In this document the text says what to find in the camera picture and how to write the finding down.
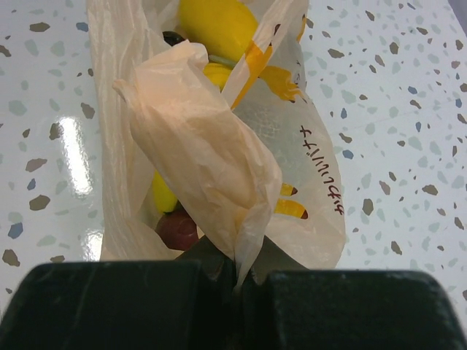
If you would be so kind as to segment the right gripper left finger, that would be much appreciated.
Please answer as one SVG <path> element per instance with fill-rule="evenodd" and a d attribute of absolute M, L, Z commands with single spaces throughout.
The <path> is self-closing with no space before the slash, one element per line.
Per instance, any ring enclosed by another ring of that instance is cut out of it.
<path fill-rule="evenodd" d="M 172 261 L 38 265 L 1 321 L 3 349 L 221 349 L 234 263 L 206 238 Z"/>

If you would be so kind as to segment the fake yellow mango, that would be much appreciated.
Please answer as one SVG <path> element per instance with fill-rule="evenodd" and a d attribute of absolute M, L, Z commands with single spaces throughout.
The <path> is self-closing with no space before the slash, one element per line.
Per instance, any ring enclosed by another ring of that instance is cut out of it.
<path fill-rule="evenodd" d="M 233 62 L 243 56 L 258 28 L 254 14 L 240 1 L 183 0 L 178 18 L 188 40 Z"/>

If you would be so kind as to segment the fake banana bunch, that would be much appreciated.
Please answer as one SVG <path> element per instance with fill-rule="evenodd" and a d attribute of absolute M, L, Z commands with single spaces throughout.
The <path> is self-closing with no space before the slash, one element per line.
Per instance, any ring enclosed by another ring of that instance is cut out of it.
<path fill-rule="evenodd" d="M 225 64 L 210 62 L 205 65 L 203 73 L 219 91 L 222 91 L 232 70 Z M 168 214 L 176 210 L 178 199 L 158 171 L 155 171 L 153 176 L 152 194 L 155 207 L 160 213 Z"/>

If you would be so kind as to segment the orange plastic bag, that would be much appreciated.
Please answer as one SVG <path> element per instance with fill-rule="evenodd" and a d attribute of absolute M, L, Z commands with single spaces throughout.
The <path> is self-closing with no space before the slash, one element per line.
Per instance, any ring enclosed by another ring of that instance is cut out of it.
<path fill-rule="evenodd" d="M 101 259 L 168 260 L 150 200 L 158 171 L 241 284 L 265 239 L 308 269 L 336 266 L 345 243 L 331 138 L 306 94 L 307 1 L 240 1 L 258 28 L 239 61 L 180 28 L 180 1 L 89 1 L 102 139 Z M 171 47 L 164 31 L 186 38 Z M 233 70 L 222 91 L 208 63 Z"/>

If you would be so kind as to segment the fake dark passion fruit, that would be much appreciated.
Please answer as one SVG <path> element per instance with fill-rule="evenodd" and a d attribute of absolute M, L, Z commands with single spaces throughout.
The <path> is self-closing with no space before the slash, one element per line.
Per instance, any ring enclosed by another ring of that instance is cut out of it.
<path fill-rule="evenodd" d="M 163 215 L 155 232 L 168 248 L 174 250 L 187 251 L 198 242 L 195 222 L 182 211 Z"/>

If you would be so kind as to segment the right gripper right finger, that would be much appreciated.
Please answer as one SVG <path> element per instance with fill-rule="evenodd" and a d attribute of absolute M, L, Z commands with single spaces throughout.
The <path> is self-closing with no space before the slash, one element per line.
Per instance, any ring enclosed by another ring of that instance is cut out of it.
<path fill-rule="evenodd" d="M 464 349 L 422 271 L 308 270 L 265 239 L 242 286 L 245 349 Z"/>

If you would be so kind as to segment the fake dark avocado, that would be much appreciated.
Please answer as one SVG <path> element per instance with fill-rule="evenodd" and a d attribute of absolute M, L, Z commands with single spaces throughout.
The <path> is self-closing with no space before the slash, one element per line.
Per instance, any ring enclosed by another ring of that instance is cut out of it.
<path fill-rule="evenodd" d="M 163 32 L 163 40 L 165 43 L 170 45 L 171 47 L 183 42 L 186 40 L 181 34 L 178 34 L 175 31 L 164 31 Z"/>

